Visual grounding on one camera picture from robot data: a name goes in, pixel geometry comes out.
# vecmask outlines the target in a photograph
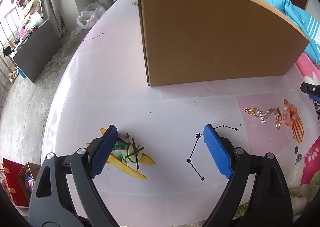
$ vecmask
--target silver bolt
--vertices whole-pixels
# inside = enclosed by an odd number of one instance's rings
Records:
[[[77,150],[78,155],[83,155],[86,152],[85,148],[80,148]]]
[[[272,153],[268,153],[268,154],[267,154],[267,157],[268,157],[269,159],[274,159],[274,158],[275,158],[275,155],[272,154]]]
[[[236,148],[235,151],[236,151],[237,154],[243,154],[244,153],[243,148]]]
[[[47,154],[47,159],[51,159],[51,158],[53,158],[54,157],[54,153],[49,153],[49,154]]]

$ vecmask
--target turquoise cloth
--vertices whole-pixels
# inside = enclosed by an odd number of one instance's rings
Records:
[[[265,0],[290,18],[308,37],[309,44],[304,50],[313,63],[320,65],[320,45],[315,41],[319,23],[306,11],[295,6],[290,0]]]

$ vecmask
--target gray floor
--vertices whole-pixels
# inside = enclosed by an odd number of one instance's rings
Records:
[[[88,30],[61,39],[62,48],[35,83],[20,75],[9,86],[0,115],[0,156],[17,163],[40,163],[44,127],[52,99],[73,54]]]

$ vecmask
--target orange striped balloon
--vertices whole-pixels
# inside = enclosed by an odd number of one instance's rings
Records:
[[[303,123],[301,118],[298,116],[293,124],[292,124],[292,132],[294,135],[294,138],[301,143],[304,137],[304,129],[303,129]]]

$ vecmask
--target brown cardboard box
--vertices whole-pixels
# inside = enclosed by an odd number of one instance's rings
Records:
[[[308,39],[264,0],[138,0],[149,86],[284,75]]]
[[[24,167],[21,169],[21,171],[18,174],[18,181],[21,185],[22,191],[28,202],[30,202],[31,194],[29,193],[25,185],[25,176],[26,174],[30,174],[33,180],[36,181],[39,170],[40,170],[40,165],[28,162],[24,165]]]

